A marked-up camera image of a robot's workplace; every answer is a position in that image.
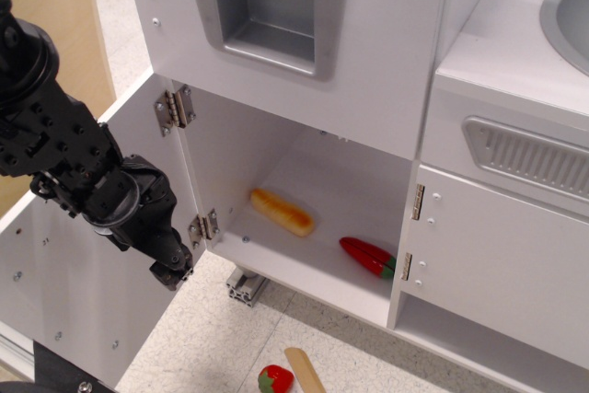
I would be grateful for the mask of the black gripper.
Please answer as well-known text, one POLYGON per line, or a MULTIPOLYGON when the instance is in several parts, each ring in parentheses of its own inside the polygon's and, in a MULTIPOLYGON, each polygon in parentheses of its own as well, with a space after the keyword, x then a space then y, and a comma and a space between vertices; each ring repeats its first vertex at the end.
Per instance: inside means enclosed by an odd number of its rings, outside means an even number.
POLYGON ((119 249, 134 248, 154 259, 152 275, 169 291, 177 291, 193 274, 193 258, 172 227, 177 198, 169 179, 138 155, 124 158, 119 171, 115 207, 104 216, 90 215, 89 223, 119 249))

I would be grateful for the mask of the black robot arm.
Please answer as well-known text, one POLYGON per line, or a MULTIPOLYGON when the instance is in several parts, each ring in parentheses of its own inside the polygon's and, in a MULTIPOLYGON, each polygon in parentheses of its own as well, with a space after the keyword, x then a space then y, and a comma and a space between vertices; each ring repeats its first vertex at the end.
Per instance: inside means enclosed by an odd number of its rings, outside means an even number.
POLYGON ((49 35, 11 9, 12 0, 1 0, 2 175, 29 176, 35 195, 82 215, 119 250, 152 258, 151 273, 176 290, 193 257, 171 224, 177 199, 166 174, 122 155, 108 125, 58 84, 49 35))

